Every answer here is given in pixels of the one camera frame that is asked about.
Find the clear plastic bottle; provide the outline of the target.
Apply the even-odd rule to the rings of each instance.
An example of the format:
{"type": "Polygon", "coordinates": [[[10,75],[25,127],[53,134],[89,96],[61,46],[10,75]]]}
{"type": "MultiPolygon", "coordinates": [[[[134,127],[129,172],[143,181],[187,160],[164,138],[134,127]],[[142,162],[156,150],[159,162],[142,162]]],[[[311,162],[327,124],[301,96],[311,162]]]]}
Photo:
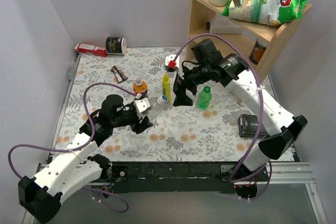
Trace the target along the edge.
{"type": "Polygon", "coordinates": [[[150,121],[154,121],[158,115],[162,112],[163,107],[166,105],[165,104],[158,104],[158,99],[151,104],[151,109],[147,113],[147,117],[149,118],[150,121]]]}

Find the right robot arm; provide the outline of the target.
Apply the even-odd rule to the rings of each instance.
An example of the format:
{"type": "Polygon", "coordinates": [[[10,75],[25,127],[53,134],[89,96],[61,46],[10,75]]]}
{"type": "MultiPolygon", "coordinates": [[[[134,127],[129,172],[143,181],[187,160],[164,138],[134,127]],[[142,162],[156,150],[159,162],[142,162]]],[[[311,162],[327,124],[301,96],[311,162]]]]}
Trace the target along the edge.
{"type": "Polygon", "coordinates": [[[167,71],[175,71],[174,106],[191,106],[193,101],[186,91],[197,93],[197,86],[208,81],[219,82],[237,95],[258,119],[256,135],[265,127],[269,137],[258,144],[252,142],[229,173],[229,180],[251,180],[270,160],[278,160],[298,139],[308,121],[303,115],[295,116],[282,107],[260,84],[254,68],[239,51],[223,57],[210,39],[192,47],[196,58],[189,69],[180,62],[179,55],[165,58],[167,71]]]}

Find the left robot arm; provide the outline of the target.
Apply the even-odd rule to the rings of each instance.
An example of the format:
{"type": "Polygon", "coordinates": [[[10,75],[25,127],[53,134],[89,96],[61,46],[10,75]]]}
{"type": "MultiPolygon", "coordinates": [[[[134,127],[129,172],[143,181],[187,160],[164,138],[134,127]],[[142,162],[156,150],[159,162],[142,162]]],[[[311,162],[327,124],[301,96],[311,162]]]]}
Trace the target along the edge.
{"type": "Polygon", "coordinates": [[[20,205],[40,223],[47,223],[62,203],[87,183],[108,181],[112,175],[109,159],[101,154],[92,155],[92,152],[113,134],[116,127],[129,126],[135,134],[151,127],[146,115],[150,109],[149,100],[140,94],[129,104],[124,104],[119,95],[107,96],[62,154],[33,177],[20,179],[20,205]]]}

